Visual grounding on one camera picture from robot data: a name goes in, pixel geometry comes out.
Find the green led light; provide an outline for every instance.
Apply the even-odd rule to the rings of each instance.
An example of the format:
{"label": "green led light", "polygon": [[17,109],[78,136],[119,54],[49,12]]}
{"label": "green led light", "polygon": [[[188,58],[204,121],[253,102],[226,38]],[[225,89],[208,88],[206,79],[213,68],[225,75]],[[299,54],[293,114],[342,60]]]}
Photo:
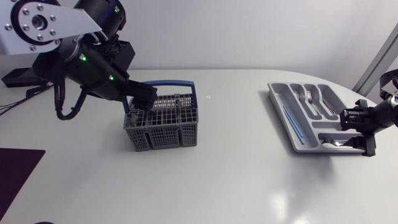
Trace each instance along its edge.
{"label": "green led light", "polygon": [[82,60],[82,61],[87,61],[87,57],[86,57],[86,55],[84,55],[84,54],[81,54],[81,55],[79,56],[79,59]]}

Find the white wall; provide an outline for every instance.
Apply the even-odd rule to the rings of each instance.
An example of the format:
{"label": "white wall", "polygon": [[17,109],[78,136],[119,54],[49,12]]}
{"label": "white wall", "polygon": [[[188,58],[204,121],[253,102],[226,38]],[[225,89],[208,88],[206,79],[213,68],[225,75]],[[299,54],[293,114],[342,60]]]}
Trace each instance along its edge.
{"label": "white wall", "polygon": [[[398,0],[121,1],[121,39],[137,52],[131,68],[271,68],[348,88],[398,22]],[[0,72],[33,59],[0,56]]]}

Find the metal bolt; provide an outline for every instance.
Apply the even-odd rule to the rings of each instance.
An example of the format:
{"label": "metal bolt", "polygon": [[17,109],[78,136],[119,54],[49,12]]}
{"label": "metal bolt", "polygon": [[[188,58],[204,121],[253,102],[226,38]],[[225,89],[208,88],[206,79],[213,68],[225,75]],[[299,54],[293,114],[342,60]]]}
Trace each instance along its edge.
{"label": "metal bolt", "polygon": [[23,13],[25,16],[27,16],[27,15],[30,14],[29,10],[26,9],[26,8],[22,10],[22,13]]}
{"label": "metal bolt", "polygon": [[37,5],[37,10],[43,11],[43,9],[44,9],[44,7],[43,7],[42,4],[38,4],[38,5]]}
{"label": "metal bolt", "polygon": [[12,30],[12,25],[6,24],[6,25],[4,26],[4,28],[6,29],[6,31],[11,31],[11,30]]}
{"label": "metal bolt", "polygon": [[22,28],[23,28],[24,31],[29,31],[30,30],[30,27],[28,25],[26,25],[26,24]]}

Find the blue basket handle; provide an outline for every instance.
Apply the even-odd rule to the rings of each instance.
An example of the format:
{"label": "blue basket handle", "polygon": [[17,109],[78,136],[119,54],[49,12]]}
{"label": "blue basket handle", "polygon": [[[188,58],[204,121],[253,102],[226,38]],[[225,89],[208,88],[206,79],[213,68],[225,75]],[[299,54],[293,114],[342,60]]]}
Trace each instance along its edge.
{"label": "blue basket handle", "polygon": [[145,84],[151,86],[188,86],[192,89],[192,96],[193,96],[193,107],[198,108],[197,102],[197,92],[195,90],[195,84],[191,81],[183,81],[183,80],[156,80],[156,81],[148,81],[143,82]]}

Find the fork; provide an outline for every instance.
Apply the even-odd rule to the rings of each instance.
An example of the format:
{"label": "fork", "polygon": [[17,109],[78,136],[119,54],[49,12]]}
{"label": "fork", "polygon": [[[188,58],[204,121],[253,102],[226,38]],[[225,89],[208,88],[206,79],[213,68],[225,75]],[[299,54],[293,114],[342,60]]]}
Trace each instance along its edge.
{"label": "fork", "polygon": [[307,90],[307,97],[308,97],[308,102],[311,104],[312,108],[317,112],[318,115],[320,115],[321,112],[319,112],[317,106],[313,103],[311,90]]}

